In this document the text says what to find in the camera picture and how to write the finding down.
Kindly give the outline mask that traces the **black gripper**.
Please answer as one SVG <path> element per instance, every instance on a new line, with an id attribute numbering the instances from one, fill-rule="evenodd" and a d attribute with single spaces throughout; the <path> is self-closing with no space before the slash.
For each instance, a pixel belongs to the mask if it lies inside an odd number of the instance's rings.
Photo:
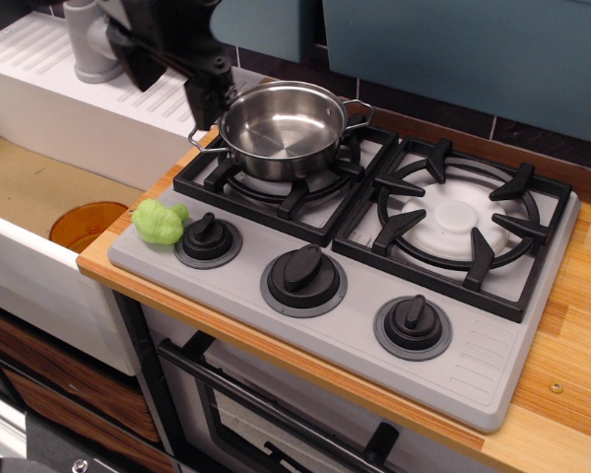
<path id="1" fill-rule="evenodd" d="M 198 130 L 208 131 L 229 109 L 231 62 L 211 31 L 217 1 L 99 1 L 109 17 L 106 37 L 141 92 L 171 69 L 184 90 Z"/>

